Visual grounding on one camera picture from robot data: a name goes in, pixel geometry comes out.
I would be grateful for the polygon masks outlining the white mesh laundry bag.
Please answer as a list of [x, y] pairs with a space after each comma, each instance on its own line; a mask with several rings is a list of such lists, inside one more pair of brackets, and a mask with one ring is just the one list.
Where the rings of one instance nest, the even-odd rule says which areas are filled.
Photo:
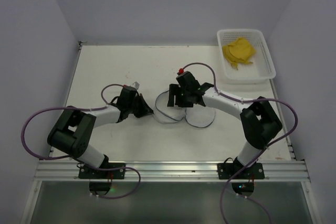
[[204, 129], [209, 127], [216, 119], [216, 110], [195, 105], [192, 108], [172, 109], [175, 113], [167, 113], [160, 109], [159, 103], [167, 98], [168, 90], [161, 92], [154, 100], [154, 119], [160, 124], [176, 124], [185, 121], [188, 125]]

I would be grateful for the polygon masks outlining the yellow bra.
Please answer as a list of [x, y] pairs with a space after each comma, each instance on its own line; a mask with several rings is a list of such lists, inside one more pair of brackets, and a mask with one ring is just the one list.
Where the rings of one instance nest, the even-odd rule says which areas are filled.
[[235, 41], [224, 45], [222, 47], [224, 58], [230, 63], [231, 67], [235, 70], [238, 65], [252, 64], [251, 57], [256, 54], [256, 49], [244, 37], [238, 37]]

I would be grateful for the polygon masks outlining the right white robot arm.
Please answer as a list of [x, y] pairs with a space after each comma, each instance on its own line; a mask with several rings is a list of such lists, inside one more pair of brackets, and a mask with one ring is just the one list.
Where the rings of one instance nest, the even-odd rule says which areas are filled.
[[169, 85], [168, 107], [192, 108], [201, 105], [220, 110], [241, 121], [246, 143], [234, 159], [237, 168], [248, 164], [265, 149], [282, 130], [282, 123], [268, 101], [243, 103], [242, 98], [220, 95], [213, 84], [200, 84], [191, 72], [186, 71], [176, 77], [177, 84]]

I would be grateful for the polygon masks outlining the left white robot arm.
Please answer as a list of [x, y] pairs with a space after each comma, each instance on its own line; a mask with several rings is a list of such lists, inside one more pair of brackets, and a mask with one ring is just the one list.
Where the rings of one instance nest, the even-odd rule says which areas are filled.
[[64, 108], [47, 142], [90, 168], [106, 170], [109, 168], [109, 158], [90, 145], [92, 132], [103, 125], [120, 123], [130, 114], [142, 118], [152, 115], [153, 110], [136, 88], [123, 86], [119, 96], [102, 108]]

